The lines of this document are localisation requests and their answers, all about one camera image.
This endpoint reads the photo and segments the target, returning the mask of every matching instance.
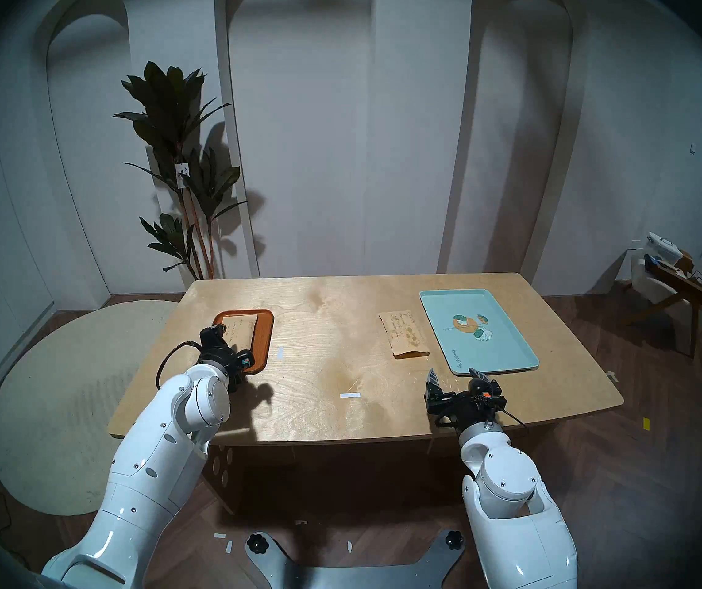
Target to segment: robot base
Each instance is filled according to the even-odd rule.
[[[460,532],[445,531],[415,564],[380,565],[359,568],[310,568],[296,565],[269,535],[250,535],[247,557],[261,570],[272,589],[318,589],[319,587],[365,587],[365,589],[438,589],[466,549]]]

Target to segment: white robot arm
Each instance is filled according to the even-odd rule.
[[[229,417],[229,386],[253,363],[249,350],[228,348],[223,330],[201,332],[199,362],[163,384],[138,416],[111,461],[90,530],[43,576],[81,588],[142,587],[160,534],[190,497],[210,439]]]
[[[473,369],[465,393],[444,394],[433,370],[425,403],[438,426],[459,433],[463,502],[490,589],[577,587],[577,551],[533,461],[495,421],[507,400],[495,380]],[[448,417],[450,422],[441,422]],[[526,505],[528,515],[519,517]]]
[[[229,417],[229,391],[254,362],[249,350],[226,345],[224,330],[204,329],[201,345],[185,342],[201,350],[198,363],[163,384],[138,416],[111,461],[90,530],[52,558],[43,576],[78,589],[142,587],[160,534],[195,488],[209,441]],[[459,434],[471,472],[463,479],[463,502],[488,586],[574,589],[577,552],[561,511],[536,465],[511,447],[495,421],[507,402],[498,383],[470,371],[468,391],[445,394],[430,370],[425,404],[437,426]],[[530,514],[519,517],[524,505]]]

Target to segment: cable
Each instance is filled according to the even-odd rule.
[[[197,348],[199,352],[202,352],[201,345],[198,344],[198,342],[193,342],[192,340],[189,340],[188,342],[182,342],[179,346],[177,346],[171,352],[169,352],[166,355],[166,358],[163,359],[163,363],[160,363],[160,369],[157,370],[157,376],[155,376],[155,386],[157,387],[157,390],[160,390],[160,374],[163,373],[163,368],[166,367],[168,359],[170,359],[171,355],[177,352],[177,350],[179,350],[183,346],[192,346],[193,348]]]
[[[510,418],[512,418],[512,420],[516,420],[517,422],[519,422],[520,425],[521,425],[523,428],[526,429],[526,431],[529,430],[529,428],[528,428],[527,426],[525,426],[525,424],[523,424],[523,422],[522,422],[521,420],[515,418],[515,417],[514,417],[513,415],[511,415],[511,413],[509,413],[509,411],[507,411],[506,409],[500,409],[499,411],[503,411],[503,412],[504,412],[505,414],[507,414]]]
[[[11,527],[13,527],[13,515],[10,514],[10,509],[7,505],[7,497],[3,492],[0,492],[0,496],[2,497],[2,505],[5,507],[5,513],[8,516],[8,522],[4,526],[0,528],[0,545],[2,546],[3,549],[5,549],[9,554],[11,554],[13,557],[19,558],[21,563],[27,567],[27,570],[31,572],[32,567],[29,565],[29,561],[18,551],[13,551],[13,549],[8,548],[5,545],[5,541],[2,540],[2,533],[5,530],[9,530]]]

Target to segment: plant tag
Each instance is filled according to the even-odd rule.
[[[184,179],[182,175],[187,175],[190,177],[190,165],[186,162],[180,162],[177,164],[177,187],[186,188],[187,185],[184,184]]]

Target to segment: round rug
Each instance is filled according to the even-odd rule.
[[[174,302],[128,302],[85,314],[38,342],[0,387],[0,480],[51,515],[100,508],[120,441],[114,410]]]

